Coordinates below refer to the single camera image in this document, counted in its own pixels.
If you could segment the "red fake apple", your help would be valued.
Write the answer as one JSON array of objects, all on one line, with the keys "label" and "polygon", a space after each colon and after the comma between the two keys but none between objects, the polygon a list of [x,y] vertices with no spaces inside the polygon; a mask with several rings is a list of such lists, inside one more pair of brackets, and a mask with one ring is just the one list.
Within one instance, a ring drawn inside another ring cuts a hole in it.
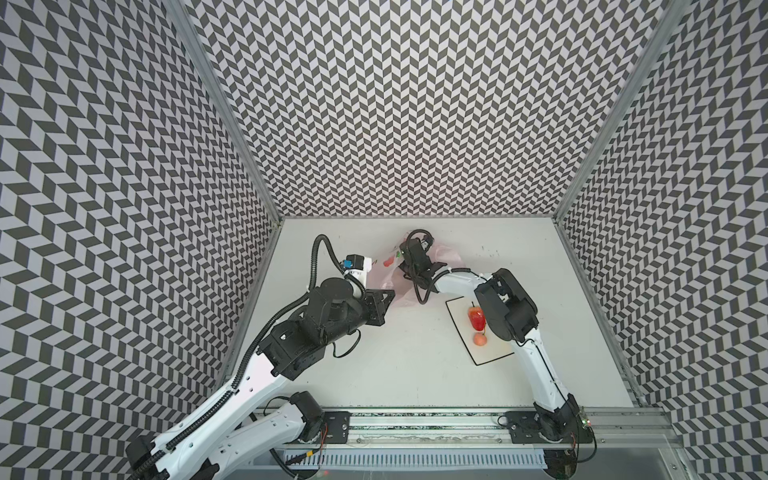
[{"label": "red fake apple", "polygon": [[473,306],[468,309],[468,318],[472,328],[477,332],[483,332],[486,328],[486,317],[480,307]]}]

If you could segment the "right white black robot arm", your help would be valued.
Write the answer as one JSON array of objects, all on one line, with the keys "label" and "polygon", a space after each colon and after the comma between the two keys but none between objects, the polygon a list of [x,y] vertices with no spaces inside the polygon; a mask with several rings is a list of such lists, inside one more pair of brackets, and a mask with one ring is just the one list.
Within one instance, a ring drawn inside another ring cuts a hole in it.
[{"label": "right white black robot arm", "polygon": [[537,416],[539,435],[555,443],[585,438],[581,408],[556,374],[539,330],[538,307],[506,268],[480,274],[467,267],[434,262],[427,242],[409,238],[400,245],[401,269],[425,304],[432,293],[467,297],[482,310],[486,325],[509,343],[527,379]]}]

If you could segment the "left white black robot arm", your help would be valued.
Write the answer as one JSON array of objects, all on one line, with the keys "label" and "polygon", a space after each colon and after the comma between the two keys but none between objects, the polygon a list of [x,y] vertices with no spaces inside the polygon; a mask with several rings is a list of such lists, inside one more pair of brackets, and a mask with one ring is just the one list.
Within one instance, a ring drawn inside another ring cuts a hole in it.
[{"label": "left white black robot arm", "polygon": [[133,479],[224,479],[286,443],[327,435],[326,413],[307,391],[258,419],[258,407],[322,360],[329,345],[363,326],[381,326],[392,290],[365,289],[352,275],[329,278],[281,308],[248,346],[232,377],[163,434],[126,450]]}]

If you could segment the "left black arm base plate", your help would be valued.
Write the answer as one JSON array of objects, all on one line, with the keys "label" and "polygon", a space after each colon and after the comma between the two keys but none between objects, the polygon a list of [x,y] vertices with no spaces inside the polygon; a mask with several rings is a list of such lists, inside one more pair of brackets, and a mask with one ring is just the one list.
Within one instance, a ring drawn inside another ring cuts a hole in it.
[{"label": "left black arm base plate", "polygon": [[350,433],[350,411],[325,411],[321,418],[311,421],[298,437],[309,444],[346,444]]}]

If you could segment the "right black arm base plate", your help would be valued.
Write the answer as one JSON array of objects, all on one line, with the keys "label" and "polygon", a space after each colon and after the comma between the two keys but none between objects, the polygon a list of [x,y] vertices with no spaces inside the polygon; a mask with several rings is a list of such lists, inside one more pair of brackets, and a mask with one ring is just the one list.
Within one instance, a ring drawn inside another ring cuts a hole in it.
[{"label": "right black arm base plate", "polygon": [[556,414],[536,411],[507,411],[503,414],[513,444],[590,444],[593,431],[570,411]]}]

